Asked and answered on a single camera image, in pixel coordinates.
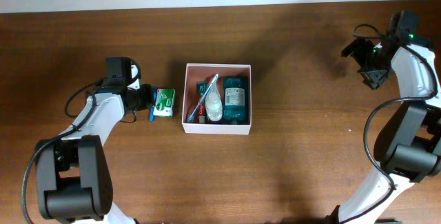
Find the clear foam soap pump bottle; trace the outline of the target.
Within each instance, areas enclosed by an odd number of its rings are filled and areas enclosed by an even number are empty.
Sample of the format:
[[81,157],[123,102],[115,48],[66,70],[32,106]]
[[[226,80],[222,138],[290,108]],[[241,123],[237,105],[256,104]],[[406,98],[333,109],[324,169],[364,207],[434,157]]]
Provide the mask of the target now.
[[207,118],[212,122],[218,122],[223,116],[223,104],[216,83],[210,84],[209,92],[205,97],[205,109]]

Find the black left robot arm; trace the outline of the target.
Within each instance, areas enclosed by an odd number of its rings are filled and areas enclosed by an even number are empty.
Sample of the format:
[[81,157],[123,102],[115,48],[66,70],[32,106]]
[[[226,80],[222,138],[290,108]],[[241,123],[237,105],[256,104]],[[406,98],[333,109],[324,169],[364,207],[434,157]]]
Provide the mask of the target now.
[[128,113],[154,103],[148,84],[99,87],[68,129],[35,147],[37,198],[43,218],[60,223],[136,223],[113,200],[103,146]]

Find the teal Listerine mouthwash bottle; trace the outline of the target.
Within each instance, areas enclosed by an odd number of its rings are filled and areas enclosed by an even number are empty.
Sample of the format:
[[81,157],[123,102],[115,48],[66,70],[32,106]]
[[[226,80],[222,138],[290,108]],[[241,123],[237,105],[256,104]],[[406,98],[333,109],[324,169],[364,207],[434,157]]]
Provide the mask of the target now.
[[248,120],[248,78],[225,77],[223,80],[224,107],[223,118],[232,125],[243,124]]

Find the green Colgate toothpaste tube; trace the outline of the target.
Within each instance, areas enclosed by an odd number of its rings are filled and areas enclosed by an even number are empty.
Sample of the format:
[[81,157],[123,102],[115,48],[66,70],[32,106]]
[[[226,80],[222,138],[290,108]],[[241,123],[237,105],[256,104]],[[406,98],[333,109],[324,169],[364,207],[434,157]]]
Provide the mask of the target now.
[[[206,92],[207,83],[205,81],[199,81],[196,84],[197,90],[198,90],[198,99],[201,99],[204,93]],[[199,124],[205,124],[205,104],[201,103],[198,107],[198,123]]]

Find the pink box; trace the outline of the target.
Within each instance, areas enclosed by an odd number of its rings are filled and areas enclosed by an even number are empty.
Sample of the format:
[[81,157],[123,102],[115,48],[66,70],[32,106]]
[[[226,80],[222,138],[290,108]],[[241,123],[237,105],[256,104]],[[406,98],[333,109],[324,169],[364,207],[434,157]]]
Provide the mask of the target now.
[[[218,88],[223,99],[223,84],[221,80],[227,76],[242,76],[247,78],[246,104],[248,118],[243,124],[226,123],[199,123],[195,115],[193,123],[187,122],[187,116],[194,110],[198,102],[196,83],[209,81],[215,74],[219,75]],[[181,123],[185,133],[188,134],[236,134],[248,135],[252,126],[252,67],[241,64],[213,64],[213,63],[188,63],[185,68]]]

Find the blue white toothbrush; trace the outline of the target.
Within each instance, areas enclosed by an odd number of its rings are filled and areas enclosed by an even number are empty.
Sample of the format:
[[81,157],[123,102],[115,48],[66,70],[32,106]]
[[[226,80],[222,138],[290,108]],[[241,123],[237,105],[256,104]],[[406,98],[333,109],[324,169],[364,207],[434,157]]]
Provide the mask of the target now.
[[187,115],[187,118],[186,118],[187,123],[192,123],[194,121],[194,117],[195,117],[196,113],[198,112],[199,107],[204,103],[206,96],[208,95],[209,91],[211,90],[213,84],[217,82],[218,78],[219,78],[219,74],[215,74],[212,77],[211,81],[207,85],[206,91],[200,97],[198,103],[196,104],[196,107],[194,108],[194,110],[190,114]]

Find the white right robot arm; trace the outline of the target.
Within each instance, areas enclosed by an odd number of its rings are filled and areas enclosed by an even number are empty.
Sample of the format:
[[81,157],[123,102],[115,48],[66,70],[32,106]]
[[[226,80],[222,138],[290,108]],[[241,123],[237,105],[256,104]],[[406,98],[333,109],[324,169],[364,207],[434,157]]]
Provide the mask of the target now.
[[342,57],[352,57],[365,85],[378,89],[391,74],[400,98],[376,107],[366,120],[363,146],[373,167],[327,223],[379,223],[405,190],[440,173],[440,82],[433,43],[416,34],[419,16],[393,14],[385,33],[355,34]]

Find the green Dettol soap bar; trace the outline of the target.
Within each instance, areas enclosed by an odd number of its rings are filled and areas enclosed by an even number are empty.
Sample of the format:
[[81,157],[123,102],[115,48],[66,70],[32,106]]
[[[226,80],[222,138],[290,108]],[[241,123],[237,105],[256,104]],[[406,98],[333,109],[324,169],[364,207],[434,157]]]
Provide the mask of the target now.
[[175,96],[175,89],[157,88],[153,116],[167,118],[173,117]]

